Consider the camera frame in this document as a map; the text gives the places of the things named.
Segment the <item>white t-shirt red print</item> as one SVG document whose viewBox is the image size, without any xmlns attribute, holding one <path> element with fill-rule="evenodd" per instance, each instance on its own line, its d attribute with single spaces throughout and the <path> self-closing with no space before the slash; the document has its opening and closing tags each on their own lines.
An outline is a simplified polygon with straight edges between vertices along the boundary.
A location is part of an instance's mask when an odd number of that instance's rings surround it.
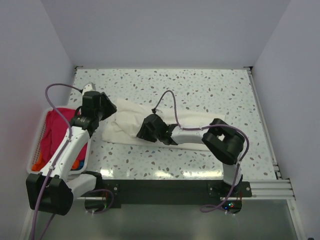
<svg viewBox="0 0 320 240">
<path fill-rule="evenodd" d="M 136 104 L 134 102 L 118 98 L 115 103 L 117 112 L 107 119 L 102 128 L 103 141 L 114 144 L 151 146 L 160 148 L 183 149 L 192 151 L 208 151 L 204 144 L 184 143 L 179 145 L 165 145 L 164 143 L 149 142 L 137 138 L 143 120 L 152 114 L 152 106 Z M 186 128 L 207 126 L 215 118 L 225 120 L 223 114 L 196 112 L 191 110 L 178 110 L 178 121 Z"/>
</svg>

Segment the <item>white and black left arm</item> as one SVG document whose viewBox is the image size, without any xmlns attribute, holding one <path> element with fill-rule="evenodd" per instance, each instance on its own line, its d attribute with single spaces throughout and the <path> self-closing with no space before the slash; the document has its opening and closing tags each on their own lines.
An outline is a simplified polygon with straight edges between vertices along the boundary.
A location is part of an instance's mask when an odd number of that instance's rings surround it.
<svg viewBox="0 0 320 240">
<path fill-rule="evenodd" d="M 102 175 L 84 171 L 68 181 L 72 165 L 82 148 L 103 121 L 115 114 L 117 107 L 104 92 L 87 91 L 82 105 L 67 124 L 65 136 L 48 163 L 26 179 L 29 205 L 35 212 L 64 216 L 73 201 L 86 193 L 99 196 L 104 191 Z"/>
</svg>

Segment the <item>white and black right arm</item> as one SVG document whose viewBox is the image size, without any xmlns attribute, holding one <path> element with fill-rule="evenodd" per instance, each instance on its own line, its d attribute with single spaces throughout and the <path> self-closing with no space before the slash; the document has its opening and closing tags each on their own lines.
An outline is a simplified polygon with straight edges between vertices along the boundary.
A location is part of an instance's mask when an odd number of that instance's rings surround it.
<svg viewBox="0 0 320 240">
<path fill-rule="evenodd" d="M 222 163 L 223 192 L 230 197 L 240 190 L 243 180 L 240 164 L 249 150 L 248 137 L 238 128 L 215 118 L 210 125 L 187 128 L 179 124 L 166 124 L 157 114 L 147 116 L 136 137 L 148 142 L 161 142 L 167 146 L 203 144 Z"/>
</svg>

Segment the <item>pink t-shirt in basket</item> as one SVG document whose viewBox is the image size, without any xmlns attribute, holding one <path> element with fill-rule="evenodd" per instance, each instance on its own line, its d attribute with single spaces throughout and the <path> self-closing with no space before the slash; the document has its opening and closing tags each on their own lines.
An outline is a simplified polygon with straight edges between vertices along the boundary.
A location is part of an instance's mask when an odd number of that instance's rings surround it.
<svg viewBox="0 0 320 240">
<path fill-rule="evenodd" d="M 65 107 L 59 107 L 58 110 L 63 114 L 68 122 L 70 122 L 76 111 L 75 109 Z M 51 110 L 46 114 L 45 132 L 40 141 L 40 154 L 42 154 L 46 164 L 56 152 L 58 146 L 65 136 L 66 130 L 67 123 L 55 110 Z M 85 144 L 83 146 L 78 156 L 76 157 L 76 160 L 85 160 L 87 146 L 88 144 Z"/>
</svg>

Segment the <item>white plastic laundry basket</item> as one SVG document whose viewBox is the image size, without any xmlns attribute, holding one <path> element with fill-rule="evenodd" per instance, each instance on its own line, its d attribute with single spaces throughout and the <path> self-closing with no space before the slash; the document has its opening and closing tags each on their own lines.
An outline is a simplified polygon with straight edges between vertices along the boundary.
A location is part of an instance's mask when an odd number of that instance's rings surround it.
<svg viewBox="0 0 320 240">
<path fill-rule="evenodd" d="M 76 110 L 78 106 L 77 105 L 62 105 L 62 106 L 58 106 L 57 108 L 68 108 L 68 109 L 74 109 Z M 41 144 L 41 140 L 42 137 L 44 136 L 45 130 L 46 130 L 46 115 L 49 111 L 53 110 L 52 107 L 47 108 L 46 110 L 44 110 L 44 112 L 42 113 L 41 117 L 40 117 L 40 121 L 38 124 L 38 129 L 36 132 L 36 137 L 33 141 L 32 144 L 32 150 L 30 153 L 30 157 L 29 157 L 29 161 L 26 167 L 26 171 L 28 174 L 37 174 L 38 171 L 32 171 L 32 166 L 37 162 L 39 156 L 40 156 L 40 144 Z M 87 149 L 86 149 L 86 155 L 85 155 L 85 161 L 86 161 L 86 168 L 88 165 L 88 161 L 89 161 L 89 152 L 90 152 L 90 147 L 91 147 L 91 139 L 88 141 L 87 143 Z M 77 175 L 80 174 L 82 172 L 84 172 L 85 170 L 71 170 L 69 172 L 70 175 Z"/>
</svg>

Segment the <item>blue garment in basket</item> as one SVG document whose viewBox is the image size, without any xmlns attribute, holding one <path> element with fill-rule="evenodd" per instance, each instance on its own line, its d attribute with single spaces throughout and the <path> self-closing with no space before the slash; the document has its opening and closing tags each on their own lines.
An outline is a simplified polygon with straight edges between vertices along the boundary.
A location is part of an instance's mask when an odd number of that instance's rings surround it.
<svg viewBox="0 0 320 240">
<path fill-rule="evenodd" d="M 78 165 L 77 170 L 83 171 L 86 169 L 86 166 L 87 166 L 87 162 L 85 160 L 81 160 L 81 161 L 79 161 L 79 165 Z"/>
</svg>

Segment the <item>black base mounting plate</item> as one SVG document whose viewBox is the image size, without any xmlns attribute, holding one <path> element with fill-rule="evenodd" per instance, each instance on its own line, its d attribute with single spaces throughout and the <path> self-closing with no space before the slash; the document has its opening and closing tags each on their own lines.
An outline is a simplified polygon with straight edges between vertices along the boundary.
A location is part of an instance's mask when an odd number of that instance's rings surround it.
<svg viewBox="0 0 320 240">
<path fill-rule="evenodd" d="M 122 205 L 219 205 L 228 195 L 230 187 L 222 180 L 104 180 L 108 192 L 87 192 L 82 195 L 85 207 L 102 209 Z"/>
</svg>

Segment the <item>orange garment in basket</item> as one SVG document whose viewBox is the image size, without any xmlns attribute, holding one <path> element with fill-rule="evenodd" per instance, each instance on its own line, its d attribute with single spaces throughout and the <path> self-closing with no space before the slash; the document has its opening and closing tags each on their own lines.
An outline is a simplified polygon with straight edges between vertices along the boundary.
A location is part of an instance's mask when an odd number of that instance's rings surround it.
<svg viewBox="0 0 320 240">
<path fill-rule="evenodd" d="M 72 171 L 78 171 L 77 168 L 79 166 L 79 161 L 80 160 L 75 160 L 75 162 L 72 165 L 71 170 Z M 34 172 L 40 171 L 44 166 L 46 165 L 46 161 L 44 160 L 42 154 L 40 153 L 37 162 L 32 166 L 31 170 Z"/>
</svg>

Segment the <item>aluminium frame rail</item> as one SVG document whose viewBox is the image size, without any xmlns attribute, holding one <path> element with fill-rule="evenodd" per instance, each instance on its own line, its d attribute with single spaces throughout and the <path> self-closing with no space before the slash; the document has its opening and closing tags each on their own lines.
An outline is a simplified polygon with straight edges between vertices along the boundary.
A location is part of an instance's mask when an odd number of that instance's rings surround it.
<svg viewBox="0 0 320 240">
<path fill-rule="evenodd" d="M 273 174 L 276 177 L 275 180 L 252 180 L 252 198 L 256 200 L 295 200 L 295 194 L 290 179 L 283 179 L 281 170 L 275 156 L 274 148 L 271 142 L 270 134 L 264 117 L 264 113 L 261 107 L 261 103 L 258 97 L 258 92 L 255 86 L 253 77 L 253 67 L 246 68 L 250 86 L 253 92 L 257 111 L 260 117 L 263 133 L 265 136 L 268 152 L 271 157 Z"/>
</svg>

